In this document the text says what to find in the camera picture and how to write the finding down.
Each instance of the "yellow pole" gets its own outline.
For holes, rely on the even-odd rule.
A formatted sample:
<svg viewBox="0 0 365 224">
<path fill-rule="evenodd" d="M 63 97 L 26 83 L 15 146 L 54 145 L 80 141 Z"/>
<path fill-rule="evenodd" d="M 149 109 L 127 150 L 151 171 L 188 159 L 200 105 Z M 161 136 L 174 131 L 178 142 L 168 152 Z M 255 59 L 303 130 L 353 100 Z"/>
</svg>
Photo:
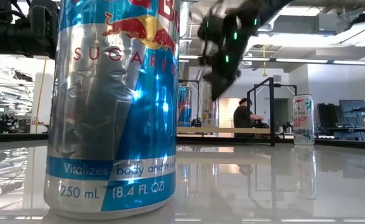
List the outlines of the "yellow pole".
<svg viewBox="0 0 365 224">
<path fill-rule="evenodd" d="M 262 56 L 265 57 L 265 45 L 262 47 Z M 265 72 L 266 68 L 267 68 L 267 63 L 264 61 L 264 74 L 262 74 L 262 76 L 265 77 L 268 76 L 267 73 Z"/>
<path fill-rule="evenodd" d="M 37 111 L 35 114 L 35 133 L 37 134 L 37 129 L 39 127 L 39 111 L 40 111 L 40 102 L 41 102 L 41 94 L 43 92 L 43 85 L 44 85 L 44 76 L 45 76 L 45 68 L 47 66 L 47 58 L 44 60 L 44 68 L 43 68 L 43 75 L 41 76 L 41 84 L 40 84 L 40 92 L 39 92 L 39 101 L 37 103 Z"/>
</svg>

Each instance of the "person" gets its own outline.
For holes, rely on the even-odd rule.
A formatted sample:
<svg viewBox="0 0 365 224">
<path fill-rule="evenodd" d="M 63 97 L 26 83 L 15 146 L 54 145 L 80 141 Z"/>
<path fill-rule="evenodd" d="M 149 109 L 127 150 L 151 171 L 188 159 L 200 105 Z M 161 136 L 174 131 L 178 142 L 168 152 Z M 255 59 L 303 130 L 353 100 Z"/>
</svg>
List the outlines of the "person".
<svg viewBox="0 0 365 224">
<path fill-rule="evenodd" d="M 252 120 L 258 121 L 263 120 L 264 118 L 260 115 L 253 114 L 251 111 L 248 112 L 247 110 L 247 98 L 243 98 L 239 102 L 239 106 L 233 113 L 233 124 L 235 128 L 251 128 L 252 127 Z M 243 133 L 236 133 L 234 135 L 236 138 L 246 138 L 247 134 Z"/>
</svg>

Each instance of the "blue can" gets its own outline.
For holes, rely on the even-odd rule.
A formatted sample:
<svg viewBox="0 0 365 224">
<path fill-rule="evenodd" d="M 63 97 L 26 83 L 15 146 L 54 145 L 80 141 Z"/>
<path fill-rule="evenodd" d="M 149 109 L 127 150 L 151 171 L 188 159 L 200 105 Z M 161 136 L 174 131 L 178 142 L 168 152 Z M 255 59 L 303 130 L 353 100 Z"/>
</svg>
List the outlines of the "blue can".
<svg viewBox="0 0 365 224">
<path fill-rule="evenodd" d="M 178 127 L 190 127 L 192 120 L 192 89 L 182 86 L 178 89 Z"/>
<path fill-rule="evenodd" d="M 44 191 L 55 213 L 125 217 L 174 193 L 179 8 L 62 1 Z"/>
</svg>

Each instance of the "black robotic arm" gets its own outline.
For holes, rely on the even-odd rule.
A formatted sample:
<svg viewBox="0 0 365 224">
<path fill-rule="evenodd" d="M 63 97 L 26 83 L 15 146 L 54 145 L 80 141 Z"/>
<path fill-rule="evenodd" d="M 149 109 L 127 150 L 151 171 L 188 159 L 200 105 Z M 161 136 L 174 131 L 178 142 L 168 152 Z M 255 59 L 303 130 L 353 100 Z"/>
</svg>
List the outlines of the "black robotic arm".
<svg viewBox="0 0 365 224">
<path fill-rule="evenodd" d="M 27 0 L 29 13 L 23 15 L 16 0 L 0 0 L 0 54 L 35 55 L 55 58 L 58 7 L 51 0 Z M 11 4 L 19 11 L 13 11 Z M 19 19 L 12 24 L 12 15 Z"/>
<path fill-rule="evenodd" d="M 238 67 L 250 36 L 292 1 L 246 0 L 238 8 L 228 9 L 223 19 L 214 15 L 213 7 L 210 8 L 208 15 L 200 24 L 198 36 L 206 42 L 199 64 L 209 65 L 212 68 L 204 79 L 212 85 L 213 101 L 218 99 L 240 76 Z M 206 54 L 209 41 L 218 46 L 217 53 Z"/>
</svg>

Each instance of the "can rim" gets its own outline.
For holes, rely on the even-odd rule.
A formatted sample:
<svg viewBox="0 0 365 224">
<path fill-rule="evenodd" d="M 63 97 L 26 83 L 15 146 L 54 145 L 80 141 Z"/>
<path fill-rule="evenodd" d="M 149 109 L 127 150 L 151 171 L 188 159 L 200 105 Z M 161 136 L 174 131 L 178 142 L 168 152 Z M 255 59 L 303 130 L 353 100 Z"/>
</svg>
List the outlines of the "can rim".
<svg viewBox="0 0 365 224">
<path fill-rule="evenodd" d="M 312 94 L 297 94 L 295 96 L 312 96 Z"/>
</svg>

